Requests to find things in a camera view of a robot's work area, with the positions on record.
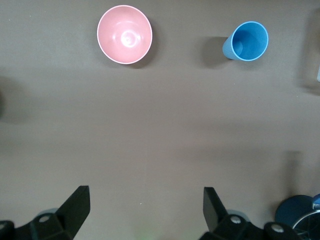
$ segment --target blue object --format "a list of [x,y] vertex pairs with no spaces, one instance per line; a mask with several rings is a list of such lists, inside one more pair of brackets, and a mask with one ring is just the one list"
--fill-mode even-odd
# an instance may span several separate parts
[[247,21],[228,37],[222,51],[228,59],[248,62],[260,58],[265,53],[268,43],[267,29],[259,22]]
[[320,210],[314,208],[319,198],[296,195],[284,200],[275,212],[275,221],[289,225],[302,239],[319,240]]

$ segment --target dark blue container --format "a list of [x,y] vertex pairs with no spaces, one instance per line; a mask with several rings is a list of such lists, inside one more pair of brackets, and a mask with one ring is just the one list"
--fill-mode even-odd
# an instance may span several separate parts
[[275,221],[292,227],[302,239],[320,240],[320,210],[314,198],[296,195],[284,200],[275,212]]

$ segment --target pink bowl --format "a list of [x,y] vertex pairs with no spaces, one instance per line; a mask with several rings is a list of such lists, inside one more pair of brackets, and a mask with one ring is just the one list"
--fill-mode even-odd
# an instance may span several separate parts
[[119,64],[133,64],[151,47],[152,29],[147,17],[137,8],[119,5],[101,17],[97,29],[103,53]]

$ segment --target plastic cup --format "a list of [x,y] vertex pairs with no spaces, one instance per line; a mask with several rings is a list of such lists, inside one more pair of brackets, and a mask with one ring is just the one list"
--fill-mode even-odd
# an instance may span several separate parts
[[267,29],[259,22],[247,21],[228,37],[222,51],[228,59],[249,62],[260,58],[265,53],[268,43]]

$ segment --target blue cup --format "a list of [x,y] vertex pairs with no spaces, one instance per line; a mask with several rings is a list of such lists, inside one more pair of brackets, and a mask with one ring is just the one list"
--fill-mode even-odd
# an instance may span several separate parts
[[249,62],[260,58],[265,53],[268,43],[267,29],[259,22],[247,21],[228,37],[222,51],[228,59]]

